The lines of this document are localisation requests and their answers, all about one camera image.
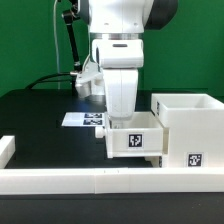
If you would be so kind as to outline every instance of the white container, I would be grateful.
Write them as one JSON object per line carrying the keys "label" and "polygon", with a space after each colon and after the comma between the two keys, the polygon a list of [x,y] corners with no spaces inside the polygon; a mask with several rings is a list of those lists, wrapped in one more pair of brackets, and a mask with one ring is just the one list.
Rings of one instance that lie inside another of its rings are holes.
{"label": "white container", "polygon": [[105,113],[108,158],[161,156],[163,128],[150,112],[135,112],[122,129],[112,129]]}
{"label": "white container", "polygon": [[206,94],[153,94],[168,130],[166,166],[224,167],[224,104]]}

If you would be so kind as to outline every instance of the green wall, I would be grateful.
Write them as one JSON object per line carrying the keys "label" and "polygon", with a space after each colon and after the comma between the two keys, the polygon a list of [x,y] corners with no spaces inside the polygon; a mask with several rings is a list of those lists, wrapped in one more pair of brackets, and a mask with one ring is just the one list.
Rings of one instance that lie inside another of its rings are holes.
{"label": "green wall", "polygon": [[[0,2],[0,95],[56,72],[53,4],[54,0]],[[61,12],[69,8],[66,0],[58,4],[62,71],[73,67],[66,27],[60,18]],[[74,28],[83,61],[88,54],[87,28],[82,21]],[[179,0],[172,22],[161,31],[146,31],[144,41],[140,89],[190,90],[224,96],[223,0]]]}

